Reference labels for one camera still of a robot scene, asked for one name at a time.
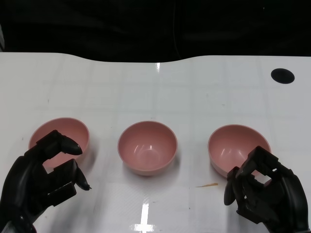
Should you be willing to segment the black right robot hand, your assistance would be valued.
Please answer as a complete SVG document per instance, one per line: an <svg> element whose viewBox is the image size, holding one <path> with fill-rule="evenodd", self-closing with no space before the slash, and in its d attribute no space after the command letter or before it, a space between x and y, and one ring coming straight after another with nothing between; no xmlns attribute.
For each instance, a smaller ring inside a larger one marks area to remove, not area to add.
<svg viewBox="0 0 311 233"><path fill-rule="evenodd" d="M226 206L236 202L237 214L263 223L271 233L309 233L308 202L299 178L278 158L257 146L241 167L227 174Z"/></svg>

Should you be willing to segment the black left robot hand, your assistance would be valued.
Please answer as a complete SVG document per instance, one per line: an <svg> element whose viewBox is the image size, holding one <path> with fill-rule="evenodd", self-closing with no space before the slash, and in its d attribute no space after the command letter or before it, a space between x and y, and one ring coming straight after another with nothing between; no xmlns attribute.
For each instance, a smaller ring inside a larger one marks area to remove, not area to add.
<svg viewBox="0 0 311 233"><path fill-rule="evenodd" d="M2 233L35 233L34 222L50 206L57 206L76 195L75 186L88 191L90 185L75 159L48 173L43 164L59 153L81 155L81 147L57 130L37 141L16 159L4 181L0 198Z"/></svg>

